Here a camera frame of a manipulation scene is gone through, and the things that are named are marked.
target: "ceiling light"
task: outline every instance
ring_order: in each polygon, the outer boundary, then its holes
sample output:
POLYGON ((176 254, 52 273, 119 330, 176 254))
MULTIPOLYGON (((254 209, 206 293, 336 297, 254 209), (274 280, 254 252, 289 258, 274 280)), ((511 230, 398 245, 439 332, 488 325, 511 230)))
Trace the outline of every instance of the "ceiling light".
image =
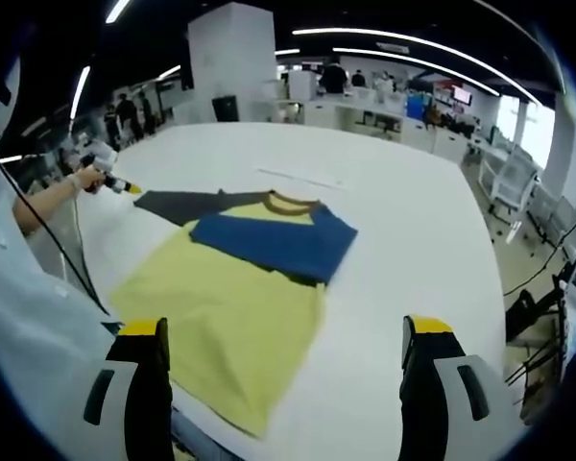
POLYGON ((122 11, 128 6, 131 0, 117 0, 117 3, 113 7, 113 10, 108 14, 106 24, 114 23, 122 11))
POLYGON ((417 60, 416 58, 410 58, 409 56, 402 56, 402 55, 395 55, 393 53, 384 53, 382 51, 372 51, 372 50, 355 50, 353 48, 333 48, 333 51, 336 53, 356 53, 360 55, 373 55, 373 56, 381 56, 384 58, 392 58, 394 60, 401 60, 401 61, 409 61, 413 62, 414 64, 426 65, 427 67, 431 67, 434 69, 441 70, 446 74, 454 75, 455 77, 459 77, 466 82, 471 83, 472 85, 476 85, 488 91, 493 96, 499 96, 499 92, 492 89, 490 86, 486 86, 473 80, 472 78, 468 77, 467 75, 460 74, 459 72, 455 72, 454 70, 450 70, 446 67, 442 67, 441 65, 434 64, 433 62, 427 62, 423 60, 417 60))
POLYGON ((35 123, 30 125, 28 128, 26 128, 26 130, 21 135, 24 137, 27 136, 28 134, 33 132, 35 129, 37 129, 40 125, 45 123, 46 121, 47 121, 46 117, 40 117, 35 123))
POLYGON ((11 161, 18 161, 21 160, 23 156, 12 156, 12 157, 4 157, 0 158, 0 163, 9 163, 11 161))
POLYGON ((160 75, 157 76, 157 81, 159 82, 160 80, 164 80, 166 79, 169 75, 174 74, 175 72, 177 72, 178 70, 181 70, 181 66, 180 65, 176 65, 175 67, 171 67, 169 70, 167 70, 166 72, 162 72, 160 75))
POLYGON ((435 43, 434 41, 425 40, 423 38, 418 38, 416 36, 405 36, 403 34, 395 34, 393 32, 382 32, 382 31, 373 31, 369 29, 351 29, 351 28, 343 28, 343 27, 329 27, 329 28, 322 28, 322 29, 302 29, 299 31, 293 31, 293 36, 304 36, 304 35, 312 35, 312 34, 333 34, 333 33, 340 33, 340 34, 362 34, 368 36, 389 36, 392 38, 399 38, 401 40, 408 40, 414 41, 416 43, 420 43, 422 45, 432 46, 434 48, 438 48, 440 50, 444 50, 447 53, 451 53, 455 56, 463 58, 464 60, 468 60, 473 62, 474 64, 478 64, 480 67, 484 67, 488 71, 495 74, 500 79, 505 80, 508 84, 512 85, 522 94, 527 96, 530 100, 532 100, 537 105, 541 106, 541 102, 536 98, 533 94, 531 94, 527 89, 523 86, 519 85, 517 82, 512 80, 507 75, 499 72, 497 69, 489 66, 485 62, 477 60, 470 55, 466 55, 465 53, 460 52, 459 50, 455 50, 454 48, 450 48, 448 46, 441 45, 440 43, 435 43))
POLYGON ((77 83, 77 89, 75 90, 75 97, 73 98, 73 105, 70 108, 70 119, 74 120, 75 115, 77 115, 77 107, 79 106, 79 100, 81 99, 81 93, 84 91, 85 80, 89 75, 89 66, 84 67, 81 71, 81 76, 79 77, 79 82, 77 83))
POLYGON ((300 53, 300 49, 299 48, 293 48, 291 50, 277 50, 276 51, 276 56, 284 56, 284 55, 295 55, 297 53, 300 53))

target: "desk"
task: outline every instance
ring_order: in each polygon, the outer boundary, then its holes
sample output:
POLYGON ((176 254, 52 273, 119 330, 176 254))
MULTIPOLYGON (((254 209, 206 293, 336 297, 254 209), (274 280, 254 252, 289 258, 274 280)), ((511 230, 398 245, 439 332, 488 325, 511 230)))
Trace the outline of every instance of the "desk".
POLYGON ((482 150, 485 154, 493 156, 501 161, 506 161, 510 154, 503 149, 498 147, 493 147, 489 141, 487 141, 484 137, 480 135, 473 135, 471 139, 468 141, 468 144, 471 147, 475 147, 476 149, 482 150))
MULTIPOLYGON (((168 129, 123 151, 113 172, 144 189, 275 188, 318 198, 359 230, 327 289, 324 323, 264 440, 176 387, 175 405, 236 454, 396 459, 402 321, 409 313, 448 322, 465 351, 501 376, 501 282, 482 214, 456 165, 352 133, 232 123, 168 129)), ((79 209, 87 265, 102 295, 177 229, 105 188, 82 194, 79 209)))
MULTIPOLYGON (((361 117, 355 116, 355 112, 370 113, 380 118, 387 118, 395 123, 389 123, 394 127, 388 131, 392 141, 400 142, 407 146, 433 154, 436 157, 445 158, 456 164, 461 164, 468 150, 468 141, 462 134, 453 133, 439 127, 426 127, 424 122, 414 120, 405 115, 404 100, 387 100, 385 104, 378 104, 374 99, 362 99, 356 96, 325 95, 311 101, 298 100, 274 100, 274 104, 303 104, 304 125, 329 128, 343 132, 372 135, 379 128, 366 126, 363 123, 355 123, 361 117)), ((488 145, 482 145, 477 141, 478 147, 490 149, 488 145)))

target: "floor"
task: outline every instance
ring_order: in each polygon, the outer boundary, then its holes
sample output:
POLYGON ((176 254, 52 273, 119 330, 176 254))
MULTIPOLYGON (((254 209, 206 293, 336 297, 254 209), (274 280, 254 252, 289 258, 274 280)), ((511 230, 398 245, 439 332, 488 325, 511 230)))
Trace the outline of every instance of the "floor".
MULTIPOLYGON (((553 253, 553 248, 550 245, 541 243, 531 222, 524 222, 518 235, 515 236, 511 243, 506 243, 509 226, 489 215, 488 208, 490 203, 477 182, 478 165, 463 165, 462 170, 489 228, 497 258, 502 289, 504 293, 507 293, 540 270, 544 261, 553 253)), ((503 217, 504 210, 499 209, 497 214, 503 217)), ((559 250, 550 260, 546 269, 521 289, 529 290, 534 299, 536 301, 539 300, 553 288, 551 276, 558 274, 564 264, 563 252, 559 250)), ((504 298, 506 309, 516 300, 519 292, 520 289, 504 298)), ((543 346, 549 338, 553 337, 556 328, 556 316, 542 317, 535 325, 526 329, 513 342, 513 345, 507 346, 504 376, 507 377, 513 373, 521 366, 522 362, 539 347, 543 346)), ((511 386, 517 411, 524 410, 521 403, 526 385, 542 381, 547 376, 550 376, 551 367, 552 363, 549 362, 548 366, 531 372, 528 376, 524 376, 511 386)))

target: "black ceiling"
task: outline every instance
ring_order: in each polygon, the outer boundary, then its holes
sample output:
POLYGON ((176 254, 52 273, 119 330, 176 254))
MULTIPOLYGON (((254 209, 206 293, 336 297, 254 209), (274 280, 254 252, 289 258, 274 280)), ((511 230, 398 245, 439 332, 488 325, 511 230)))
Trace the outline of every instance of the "black ceiling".
MULTIPOLYGON (((22 84, 11 133, 21 133, 40 116, 69 105, 85 65, 92 68, 80 105, 83 110, 102 104, 120 86, 152 79, 183 63, 188 22, 228 3, 132 0, 115 24, 106 25, 105 17, 114 2, 52 2, 46 8, 36 6, 26 13, 34 33, 22 53, 22 84)), ((333 46, 375 49, 377 41, 398 42, 367 36, 291 35, 294 29, 306 27, 377 29, 436 41, 472 55, 515 79, 558 87, 552 66, 540 48, 506 20, 472 0, 242 3, 274 12, 277 49, 299 47, 304 55, 320 55, 333 46)), ((533 30, 530 2, 490 3, 533 30)), ((409 46, 412 56, 445 65, 476 80, 492 76, 447 53, 426 46, 409 46)))

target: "blue sleeve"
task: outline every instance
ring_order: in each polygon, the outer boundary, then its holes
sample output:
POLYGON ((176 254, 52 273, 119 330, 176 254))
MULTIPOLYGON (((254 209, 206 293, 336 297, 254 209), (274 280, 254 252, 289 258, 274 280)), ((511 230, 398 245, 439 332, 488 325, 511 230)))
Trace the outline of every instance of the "blue sleeve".
POLYGON ((356 230, 320 206, 313 225, 282 223, 220 214, 202 218, 193 241, 280 272, 329 282, 356 230))

